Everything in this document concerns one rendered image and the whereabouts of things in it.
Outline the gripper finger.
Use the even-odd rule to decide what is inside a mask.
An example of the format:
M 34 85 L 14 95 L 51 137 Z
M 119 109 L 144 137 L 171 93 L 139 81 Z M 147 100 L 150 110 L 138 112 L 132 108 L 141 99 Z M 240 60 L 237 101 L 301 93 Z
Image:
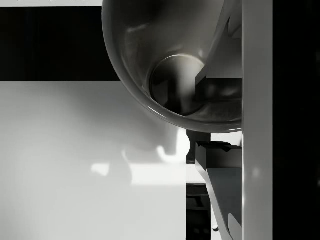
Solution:
M 241 5 L 242 0 L 223 0 L 206 63 L 195 77 L 195 100 L 197 102 L 234 102 L 242 99 L 242 79 L 208 77 L 219 44 L 229 28 L 229 20 Z
M 222 240 L 242 240 L 242 148 L 197 141 L 195 167 L 205 181 Z

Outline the black mug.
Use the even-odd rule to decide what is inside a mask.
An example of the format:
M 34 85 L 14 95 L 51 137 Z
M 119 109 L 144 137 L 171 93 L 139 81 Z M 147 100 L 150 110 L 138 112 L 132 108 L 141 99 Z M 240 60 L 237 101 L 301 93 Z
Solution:
M 187 130 L 242 129 L 242 98 L 197 102 L 196 76 L 206 64 L 224 0 L 103 0 L 102 31 L 124 87 L 158 118 Z M 242 4 L 231 15 L 209 78 L 242 79 Z

